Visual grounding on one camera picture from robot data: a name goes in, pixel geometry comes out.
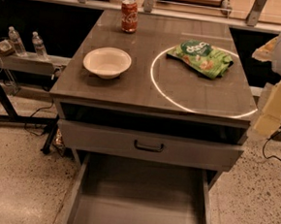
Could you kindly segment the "grey back rail shelf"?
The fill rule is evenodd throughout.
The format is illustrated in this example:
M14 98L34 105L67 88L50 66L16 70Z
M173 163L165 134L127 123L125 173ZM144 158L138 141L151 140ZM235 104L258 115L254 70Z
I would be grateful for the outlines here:
M34 0L91 9L119 10L120 0ZM207 7L165 0L136 0L138 11L228 24L255 31L281 32L281 0L223 0L223 7Z

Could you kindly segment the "grey drawer cabinet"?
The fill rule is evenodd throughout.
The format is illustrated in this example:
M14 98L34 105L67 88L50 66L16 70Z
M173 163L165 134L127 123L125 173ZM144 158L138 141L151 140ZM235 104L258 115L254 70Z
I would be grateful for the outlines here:
M257 107L240 61L209 80L167 56L189 39L235 55L229 27L141 14L138 31L126 34L120 19L103 12L50 91L60 119L243 147ZM84 55L101 47L127 51L130 68L113 80L84 70Z

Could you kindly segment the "clear water bottle right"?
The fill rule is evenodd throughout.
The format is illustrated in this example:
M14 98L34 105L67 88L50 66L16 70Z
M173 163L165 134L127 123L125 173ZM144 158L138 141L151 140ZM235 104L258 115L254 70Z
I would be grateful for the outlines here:
M48 61L47 50L42 37L37 32L33 32L32 35L33 37L31 41L36 51L37 57L41 60Z

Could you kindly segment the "clear water bottle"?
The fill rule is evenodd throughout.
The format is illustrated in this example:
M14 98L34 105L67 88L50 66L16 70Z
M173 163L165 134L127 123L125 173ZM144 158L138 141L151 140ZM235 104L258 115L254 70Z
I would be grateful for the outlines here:
M9 37L14 46L15 53L19 57L24 57L26 55L26 49L22 43L19 33L14 29L13 26L9 27Z
M37 57L41 60L48 61L47 50L42 37L37 32L33 32L32 35L33 37L31 41L36 51Z

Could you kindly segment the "clear water bottle left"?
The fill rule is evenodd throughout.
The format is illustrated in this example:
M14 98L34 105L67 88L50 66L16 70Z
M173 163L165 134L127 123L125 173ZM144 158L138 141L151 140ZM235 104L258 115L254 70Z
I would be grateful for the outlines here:
M9 27L9 37L14 46L15 53L19 57L24 57L26 55L26 49L22 43L19 33L14 29L13 26Z

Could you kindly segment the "green rice chip bag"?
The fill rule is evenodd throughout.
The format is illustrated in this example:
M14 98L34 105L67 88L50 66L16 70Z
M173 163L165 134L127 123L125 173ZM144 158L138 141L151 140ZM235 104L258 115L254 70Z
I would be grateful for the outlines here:
M188 40L167 51L209 79L222 77L233 65L230 54L205 41Z

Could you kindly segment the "small bowl on bench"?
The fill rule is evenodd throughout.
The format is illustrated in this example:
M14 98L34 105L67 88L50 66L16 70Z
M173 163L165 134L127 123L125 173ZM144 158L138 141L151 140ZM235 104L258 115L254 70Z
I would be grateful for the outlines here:
M6 40L2 40L0 42L0 53L11 53L12 51L14 51L12 45L10 44L10 41Z

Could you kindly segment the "red soda can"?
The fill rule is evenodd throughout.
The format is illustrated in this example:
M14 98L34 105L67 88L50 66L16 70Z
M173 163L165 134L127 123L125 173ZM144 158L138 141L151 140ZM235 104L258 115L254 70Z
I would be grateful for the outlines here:
M138 27L138 4L135 0L124 0L121 6L121 27L128 33L134 33Z

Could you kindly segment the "white bowl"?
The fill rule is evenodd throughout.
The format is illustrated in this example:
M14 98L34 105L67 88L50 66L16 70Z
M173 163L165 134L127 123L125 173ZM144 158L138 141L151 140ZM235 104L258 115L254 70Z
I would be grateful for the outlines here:
M132 64L130 55L118 48L98 48L88 52L83 58L83 66L87 71L100 77L111 80L119 77Z

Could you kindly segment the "grey side bench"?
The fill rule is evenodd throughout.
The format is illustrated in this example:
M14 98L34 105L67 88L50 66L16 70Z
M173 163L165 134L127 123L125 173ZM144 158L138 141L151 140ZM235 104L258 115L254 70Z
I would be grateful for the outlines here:
M19 57L16 54L0 55L0 68L35 75L57 76L70 61L69 57L51 55L49 61L44 62L35 53L29 52L24 57Z

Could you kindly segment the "grey top drawer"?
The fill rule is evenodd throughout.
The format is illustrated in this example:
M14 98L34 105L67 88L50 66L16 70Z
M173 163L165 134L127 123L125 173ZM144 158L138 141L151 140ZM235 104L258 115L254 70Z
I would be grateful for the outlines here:
M58 124L66 147L177 166L227 172L243 152L237 144L156 135L66 119L60 119Z

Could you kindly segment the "open grey middle drawer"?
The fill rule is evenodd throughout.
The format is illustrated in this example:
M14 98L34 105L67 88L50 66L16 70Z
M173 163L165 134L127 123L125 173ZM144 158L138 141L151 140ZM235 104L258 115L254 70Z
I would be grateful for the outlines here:
M63 224L210 224L206 173L89 153Z

